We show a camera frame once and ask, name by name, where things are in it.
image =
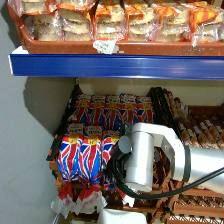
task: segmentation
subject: shelf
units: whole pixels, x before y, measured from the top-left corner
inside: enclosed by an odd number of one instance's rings
[[[141,56],[29,54],[9,55],[15,76],[224,80],[224,56]]]

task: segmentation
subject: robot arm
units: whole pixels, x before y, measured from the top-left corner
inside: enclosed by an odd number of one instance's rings
[[[131,188],[150,192],[153,180],[154,147],[161,147],[166,154],[170,161],[171,178],[174,180],[192,183],[221,168],[221,173],[216,176],[217,172],[215,172],[216,177],[213,176],[212,179],[211,174],[209,176],[211,180],[207,179],[203,186],[224,194],[224,151],[184,146],[173,129],[154,124],[125,125],[124,135],[112,149],[111,159],[106,169],[111,181],[122,191]]]

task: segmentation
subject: white label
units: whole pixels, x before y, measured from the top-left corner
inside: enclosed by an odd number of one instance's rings
[[[196,134],[200,134],[201,133],[201,130],[197,126],[194,126],[194,130],[195,130]]]
[[[83,134],[83,125],[82,124],[69,124],[68,127],[69,134]]]
[[[223,132],[223,130],[222,130],[222,128],[220,126],[216,126],[216,128],[217,128],[217,130],[218,130],[219,133],[222,133]]]
[[[98,127],[98,126],[89,126],[87,128],[87,134],[88,134],[88,136],[102,135],[102,128]]]
[[[103,54],[112,54],[114,52],[116,40],[96,40],[93,47]]]
[[[187,131],[188,131],[188,134],[189,134],[189,136],[190,136],[191,138],[194,137],[194,134],[193,134],[193,132],[192,132],[191,129],[187,129]]]
[[[201,127],[202,130],[206,130],[207,129],[203,122],[200,123],[200,127]]]
[[[205,120],[204,122],[205,122],[205,124],[206,124],[208,127],[211,127],[211,126],[212,126],[212,124],[211,124],[211,122],[210,122],[209,120]]]

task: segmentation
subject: plastic packaging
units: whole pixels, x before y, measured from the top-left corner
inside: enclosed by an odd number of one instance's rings
[[[136,96],[133,94],[120,94],[121,99],[121,115],[123,122],[130,124],[138,122],[138,109]]]
[[[55,0],[8,0],[8,3],[18,16],[51,13],[57,9]]]
[[[159,16],[159,24],[155,41],[176,42],[190,38],[188,9],[177,3],[152,4]]]
[[[88,11],[95,5],[95,0],[56,0],[57,8],[74,11]]]
[[[157,28],[157,16],[153,8],[149,8],[144,1],[135,3],[132,0],[126,0],[124,7],[128,24],[128,40],[152,40]]]
[[[70,211],[74,212],[76,207],[73,202],[72,182],[78,180],[78,159],[82,141],[83,125],[69,123],[62,138],[57,162],[65,186],[51,204],[51,208],[57,214],[62,213],[65,218]]]
[[[126,20],[118,0],[100,1],[95,13],[95,40],[123,40]]]
[[[223,9],[209,5],[207,2],[183,5],[190,10],[189,23],[193,33],[192,45],[194,47],[200,42],[214,42],[222,38],[219,30],[223,26]]]
[[[89,12],[60,10],[65,41],[90,41],[92,22]]]
[[[98,213],[106,206],[106,200],[97,185],[100,181],[100,147],[102,128],[89,126],[79,154],[78,179],[85,187],[76,201],[75,213]]]
[[[150,97],[137,97],[139,122],[156,124],[156,115]]]
[[[117,131],[122,123],[121,103],[119,96],[107,95],[105,100],[104,126],[108,130]]]

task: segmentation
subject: snack package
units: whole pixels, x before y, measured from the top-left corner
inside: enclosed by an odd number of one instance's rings
[[[190,38],[188,9],[177,3],[152,4],[161,25],[155,37],[157,42],[176,42]]]
[[[219,41],[219,30],[223,26],[223,9],[209,5],[205,1],[182,5],[190,10],[189,23],[193,33],[193,46],[199,42]]]
[[[32,16],[32,21],[33,21],[32,29],[34,40],[38,41],[62,40],[61,21],[57,11],[51,14]]]
[[[130,124],[138,122],[138,109],[136,96],[133,94],[120,94],[122,121]]]
[[[104,125],[105,96],[93,95],[89,105],[89,116],[91,125]]]
[[[101,145],[101,151],[102,151],[102,163],[103,165],[107,165],[109,159],[110,159],[110,154],[111,154],[111,149],[112,147],[117,143],[119,140],[119,131],[104,131],[103,132],[103,141]],[[105,190],[115,190],[115,186],[110,183],[109,178],[107,175],[104,175],[104,189]]]
[[[124,1],[125,14],[128,24],[128,40],[149,41],[154,39],[157,26],[157,17],[153,8],[144,1]]]
[[[51,204],[51,208],[57,214],[62,213],[65,218],[70,211],[75,211],[76,204],[73,202],[72,182],[78,180],[78,158],[82,141],[83,125],[69,123],[62,138],[57,161],[58,170],[62,174],[65,186]]]
[[[95,0],[56,0],[58,9],[88,11],[95,5]]]
[[[198,123],[198,125],[201,128],[202,132],[205,134],[205,136],[209,140],[209,143],[211,144],[212,148],[213,149],[218,149],[219,147],[218,147],[215,139],[213,138],[211,132],[206,127],[206,125],[204,123],[203,117],[201,117],[201,116],[194,116],[194,119],[196,120],[196,122]]]
[[[208,128],[210,133],[212,134],[213,138],[215,139],[216,143],[218,144],[220,149],[224,149],[224,141],[222,140],[221,135],[219,134],[219,131],[214,126],[212,119],[210,119],[209,116],[202,116],[203,122],[205,126]]]
[[[119,96],[107,95],[105,100],[104,127],[117,131],[122,123],[121,103]]]
[[[139,122],[156,124],[156,114],[150,97],[138,96],[137,98]]]
[[[126,34],[124,10],[119,0],[103,0],[95,13],[95,40],[123,40]]]
[[[62,29],[65,41],[92,40],[92,22],[90,12],[61,9]]]
[[[8,3],[18,16],[46,14],[57,9],[55,0],[9,0]]]
[[[89,118],[89,105],[90,105],[91,96],[80,94],[77,96],[73,115],[70,116],[69,120],[72,120],[74,123],[80,124],[90,124]]]
[[[85,187],[76,201],[74,212],[92,214],[99,213],[105,206],[106,200],[97,185],[100,181],[100,147],[102,128],[89,126],[83,139],[79,154],[78,179]]]

